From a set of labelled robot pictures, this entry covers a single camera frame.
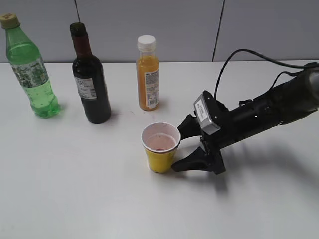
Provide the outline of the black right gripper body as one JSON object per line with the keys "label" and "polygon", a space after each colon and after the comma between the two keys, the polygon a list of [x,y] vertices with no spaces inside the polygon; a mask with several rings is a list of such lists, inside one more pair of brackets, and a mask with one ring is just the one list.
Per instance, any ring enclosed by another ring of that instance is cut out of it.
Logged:
{"label": "black right gripper body", "polygon": [[270,106],[262,96],[229,110],[208,91],[204,91],[203,95],[210,116],[221,129],[212,135],[200,129],[201,141],[204,151],[210,155],[212,172],[220,174],[225,171],[220,150],[267,130]]}

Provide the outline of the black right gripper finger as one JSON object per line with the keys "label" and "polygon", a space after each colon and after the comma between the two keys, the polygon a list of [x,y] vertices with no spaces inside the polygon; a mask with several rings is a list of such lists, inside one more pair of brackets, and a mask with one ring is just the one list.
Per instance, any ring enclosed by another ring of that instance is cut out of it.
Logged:
{"label": "black right gripper finger", "polygon": [[201,130],[199,123],[197,122],[197,117],[188,114],[184,121],[177,127],[180,132],[181,139],[184,140],[194,136],[200,136]]}
{"label": "black right gripper finger", "polygon": [[201,147],[198,147],[188,157],[175,162],[171,166],[175,172],[183,171],[207,171],[211,172],[210,155],[207,154]]}

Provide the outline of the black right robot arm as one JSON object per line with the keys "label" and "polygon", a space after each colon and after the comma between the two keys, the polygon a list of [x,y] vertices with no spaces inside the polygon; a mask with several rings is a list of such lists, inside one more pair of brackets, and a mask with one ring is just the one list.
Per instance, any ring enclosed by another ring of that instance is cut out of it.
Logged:
{"label": "black right robot arm", "polygon": [[195,115],[187,115],[177,128],[181,139],[200,137],[202,146],[175,162],[175,172],[199,170],[225,172],[221,149],[269,130],[300,120],[319,108],[319,69],[314,63],[292,73],[291,80],[229,110],[210,92],[203,91],[194,102]]}

